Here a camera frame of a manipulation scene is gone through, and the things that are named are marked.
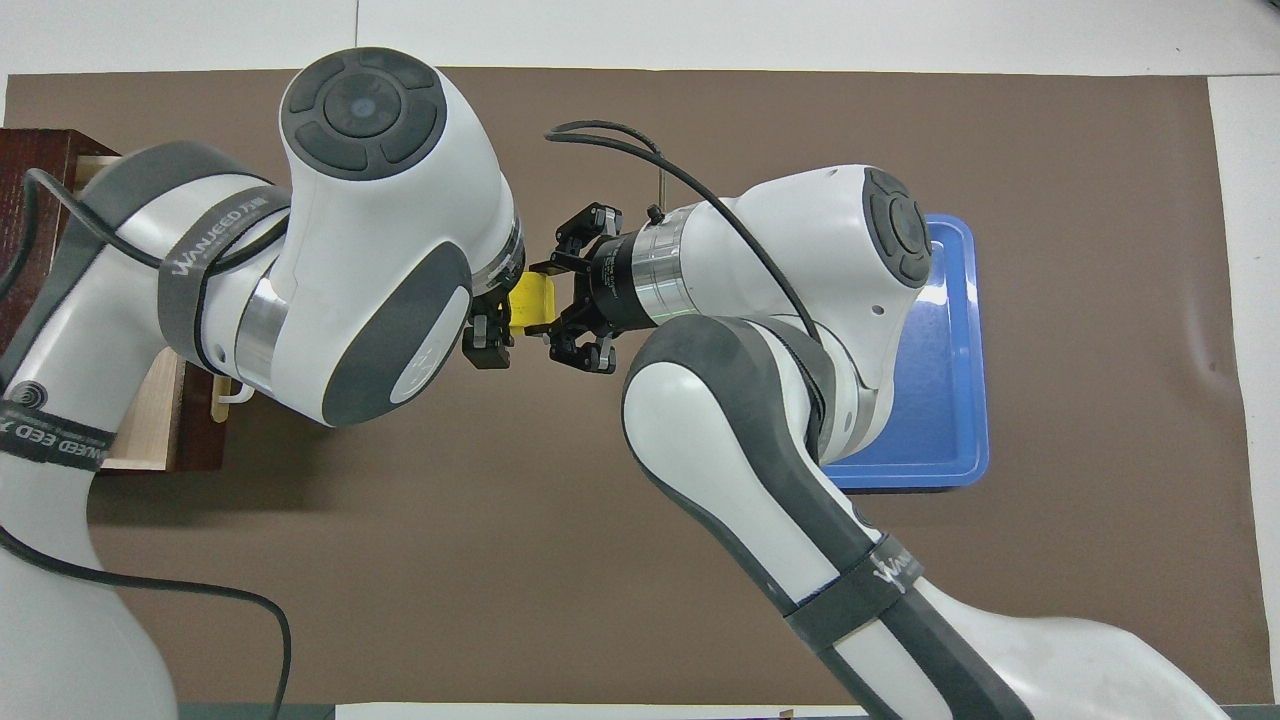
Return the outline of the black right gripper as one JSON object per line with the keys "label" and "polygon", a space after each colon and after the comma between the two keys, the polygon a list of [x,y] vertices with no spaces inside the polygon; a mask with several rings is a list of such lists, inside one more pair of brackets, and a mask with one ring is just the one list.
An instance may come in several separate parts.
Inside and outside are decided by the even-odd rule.
{"label": "black right gripper", "polygon": [[637,232],[617,236],[622,223],[621,210],[591,202],[556,231],[556,247],[549,259],[529,266],[530,272],[543,275],[589,273],[590,261],[581,252],[590,242],[604,237],[591,256],[593,301],[573,301],[550,324],[549,355],[556,363],[581,372],[612,374],[617,368],[614,331],[652,327],[634,278]]}

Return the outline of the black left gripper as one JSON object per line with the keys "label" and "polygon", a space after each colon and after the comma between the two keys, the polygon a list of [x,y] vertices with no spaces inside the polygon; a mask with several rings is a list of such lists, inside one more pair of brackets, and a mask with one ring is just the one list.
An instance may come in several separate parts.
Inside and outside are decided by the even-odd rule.
{"label": "black left gripper", "polygon": [[462,354],[480,370],[511,368],[509,347],[513,341],[509,324],[499,316],[512,316],[511,295],[515,287],[497,286],[472,297],[471,322],[463,331]]}

